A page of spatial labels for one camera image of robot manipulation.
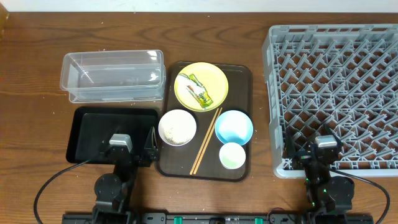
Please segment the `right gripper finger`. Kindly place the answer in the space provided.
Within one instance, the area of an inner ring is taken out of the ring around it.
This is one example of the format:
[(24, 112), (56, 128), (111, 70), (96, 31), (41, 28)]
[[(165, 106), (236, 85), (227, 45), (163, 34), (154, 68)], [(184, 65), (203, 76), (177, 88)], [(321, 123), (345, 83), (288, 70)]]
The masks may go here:
[(295, 157), (295, 146), (290, 128), (286, 128), (285, 130), (285, 155), (286, 158), (289, 159), (293, 159)]
[(329, 125), (324, 124), (322, 126), (324, 133), (326, 135), (333, 135), (335, 137), (335, 139), (337, 140), (338, 145), (337, 146), (343, 146), (343, 143), (341, 142), (341, 140), (339, 139), (339, 137), (333, 132), (333, 130), (329, 127)]

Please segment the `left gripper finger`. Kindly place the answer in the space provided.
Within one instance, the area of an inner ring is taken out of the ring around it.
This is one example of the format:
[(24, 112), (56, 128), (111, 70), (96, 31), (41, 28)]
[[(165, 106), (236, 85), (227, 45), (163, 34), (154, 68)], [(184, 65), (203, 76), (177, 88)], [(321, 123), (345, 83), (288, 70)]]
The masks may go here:
[(151, 158), (153, 161), (158, 161), (159, 160), (159, 149), (158, 149), (158, 145), (157, 145), (157, 136), (156, 136), (155, 127), (152, 127), (151, 137), (152, 137)]
[(150, 165), (152, 163), (151, 149), (152, 149), (152, 137), (151, 137), (152, 127), (149, 130), (146, 143), (144, 144), (144, 152), (142, 156), (142, 161), (144, 165)]

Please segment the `pile of rice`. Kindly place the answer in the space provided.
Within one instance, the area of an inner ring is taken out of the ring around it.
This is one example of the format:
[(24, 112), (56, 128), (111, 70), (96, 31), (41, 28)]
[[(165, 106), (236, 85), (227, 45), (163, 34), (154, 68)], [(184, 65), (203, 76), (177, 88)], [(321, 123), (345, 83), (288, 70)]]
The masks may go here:
[(165, 141), (171, 145), (183, 145), (192, 138), (191, 131), (187, 131), (182, 124), (167, 124), (163, 131)]

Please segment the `pink bowl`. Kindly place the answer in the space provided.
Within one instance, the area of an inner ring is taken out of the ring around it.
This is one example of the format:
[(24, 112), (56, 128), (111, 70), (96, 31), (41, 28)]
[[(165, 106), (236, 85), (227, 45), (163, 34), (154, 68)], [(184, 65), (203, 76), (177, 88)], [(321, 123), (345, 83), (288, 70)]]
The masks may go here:
[(185, 110), (171, 110), (161, 117), (158, 125), (159, 136), (168, 145), (182, 146), (193, 139), (197, 122)]

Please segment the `wooden chopstick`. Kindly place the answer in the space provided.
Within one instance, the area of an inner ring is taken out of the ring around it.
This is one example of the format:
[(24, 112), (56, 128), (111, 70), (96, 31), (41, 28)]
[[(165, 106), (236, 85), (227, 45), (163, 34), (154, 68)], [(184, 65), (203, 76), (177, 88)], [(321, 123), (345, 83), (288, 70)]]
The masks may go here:
[[(222, 110), (223, 110), (222, 108), (219, 108), (219, 109), (220, 109), (220, 110), (219, 110), (219, 112), (218, 112), (218, 115), (217, 115), (217, 117), (216, 117), (216, 120), (217, 120), (218, 117), (221, 115), (221, 112), (222, 112)], [(201, 164), (201, 162), (202, 162), (202, 160), (203, 160), (203, 157), (204, 157), (204, 155), (205, 155), (206, 149), (207, 149), (207, 147), (208, 147), (208, 145), (209, 145), (209, 143), (210, 143), (211, 137), (212, 137), (212, 135), (213, 135), (213, 133), (214, 133), (214, 130), (215, 130), (216, 120), (215, 120), (215, 123), (214, 123), (214, 125), (213, 125), (213, 127), (212, 127), (212, 129), (211, 129), (210, 135), (208, 136), (207, 142), (206, 142), (206, 144), (205, 144), (205, 148), (204, 148), (204, 150), (203, 150), (203, 154), (201, 155), (201, 161), (198, 163), (198, 165), (197, 165), (197, 167), (196, 167), (196, 169), (195, 169), (195, 173), (194, 173), (193, 175), (196, 175), (196, 174), (197, 174), (198, 168), (199, 168), (199, 166), (200, 166), (200, 164)]]
[(216, 111), (215, 111), (215, 114), (214, 114), (214, 116), (213, 116), (213, 118), (212, 118), (212, 120), (211, 120), (211, 123), (210, 123), (210, 125), (209, 125), (209, 127), (208, 127), (208, 130), (207, 130), (207, 132), (206, 132), (206, 134), (205, 134), (205, 137), (204, 137), (204, 139), (203, 139), (203, 141), (202, 141), (202, 144), (201, 144), (201, 146), (200, 146), (200, 149), (199, 149), (199, 151), (198, 151), (198, 154), (197, 154), (197, 156), (196, 156), (196, 158), (195, 158), (195, 161), (194, 161), (194, 163), (193, 163), (193, 165), (192, 165), (192, 168), (191, 168), (191, 170), (190, 170), (190, 175), (193, 175), (193, 174), (195, 173), (195, 169), (196, 169), (198, 163), (201, 161), (201, 155), (203, 154), (203, 150), (204, 150), (204, 148), (205, 148), (205, 144), (206, 144), (206, 142), (207, 142), (208, 136), (210, 135), (211, 129), (212, 129), (214, 123), (215, 123), (215, 120), (216, 120), (216, 117), (217, 117), (217, 115), (218, 115), (219, 110), (220, 110), (220, 109), (217, 108)]

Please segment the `pale green cup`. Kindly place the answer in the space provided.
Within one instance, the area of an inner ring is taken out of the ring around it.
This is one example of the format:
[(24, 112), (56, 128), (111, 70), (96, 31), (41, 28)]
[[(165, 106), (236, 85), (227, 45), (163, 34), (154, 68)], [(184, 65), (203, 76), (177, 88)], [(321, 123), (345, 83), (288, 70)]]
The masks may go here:
[(238, 169), (246, 161), (246, 152), (241, 145), (229, 142), (220, 148), (219, 159), (224, 168)]

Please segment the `blue bowl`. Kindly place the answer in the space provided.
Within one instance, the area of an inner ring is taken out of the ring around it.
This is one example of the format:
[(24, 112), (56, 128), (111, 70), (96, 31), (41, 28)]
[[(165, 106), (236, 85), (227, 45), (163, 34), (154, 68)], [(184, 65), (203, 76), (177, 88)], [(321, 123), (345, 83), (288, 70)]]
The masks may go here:
[(216, 120), (215, 134), (223, 143), (245, 145), (252, 138), (254, 127), (249, 116), (238, 110), (222, 113)]

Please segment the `green snack wrapper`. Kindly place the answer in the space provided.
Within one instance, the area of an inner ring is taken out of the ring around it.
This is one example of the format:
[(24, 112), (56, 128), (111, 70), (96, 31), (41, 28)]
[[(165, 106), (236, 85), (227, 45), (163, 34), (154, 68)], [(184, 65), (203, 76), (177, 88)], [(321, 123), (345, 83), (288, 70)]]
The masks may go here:
[(194, 97), (203, 110), (213, 103), (213, 100), (209, 96), (205, 86), (193, 73), (190, 75), (180, 73), (177, 75), (177, 79)]

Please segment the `yellow plate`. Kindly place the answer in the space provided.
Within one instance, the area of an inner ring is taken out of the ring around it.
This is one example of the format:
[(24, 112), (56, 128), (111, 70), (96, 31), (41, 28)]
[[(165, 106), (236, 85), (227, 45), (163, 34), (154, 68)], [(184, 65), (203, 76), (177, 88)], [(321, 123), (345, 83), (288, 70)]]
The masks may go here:
[(194, 96), (188, 91), (186, 85), (180, 78), (174, 81), (174, 93), (178, 101), (187, 109), (197, 112), (205, 112), (219, 107), (226, 99), (229, 90), (229, 83), (225, 73), (216, 65), (206, 62), (191, 63), (183, 65), (177, 75), (187, 76), (194, 74), (195, 78), (206, 88), (206, 91), (213, 103), (203, 108)]

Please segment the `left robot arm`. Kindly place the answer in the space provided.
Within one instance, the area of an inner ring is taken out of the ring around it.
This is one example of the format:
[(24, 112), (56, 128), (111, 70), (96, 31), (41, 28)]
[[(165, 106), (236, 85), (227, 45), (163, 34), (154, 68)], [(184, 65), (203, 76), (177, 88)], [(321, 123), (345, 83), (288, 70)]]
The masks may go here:
[(138, 168), (150, 167), (159, 159), (155, 127), (149, 128), (143, 144), (143, 147), (134, 149), (130, 135), (116, 133), (100, 150), (101, 156), (114, 165), (114, 170), (99, 177), (95, 183), (96, 203), (92, 224), (141, 222), (140, 214), (131, 211), (129, 203)]

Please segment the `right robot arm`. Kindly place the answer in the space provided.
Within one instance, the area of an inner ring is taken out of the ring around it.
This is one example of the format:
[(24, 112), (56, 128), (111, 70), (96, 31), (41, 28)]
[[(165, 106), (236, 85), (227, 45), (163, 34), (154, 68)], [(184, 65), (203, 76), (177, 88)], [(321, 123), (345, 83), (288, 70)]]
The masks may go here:
[(343, 143), (328, 125), (305, 149), (296, 150), (291, 130), (285, 131), (285, 150), (294, 169), (305, 172), (305, 186), (312, 208), (297, 217), (297, 223), (348, 223), (346, 212), (352, 209), (354, 182), (349, 177), (330, 174), (330, 166), (342, 150)]

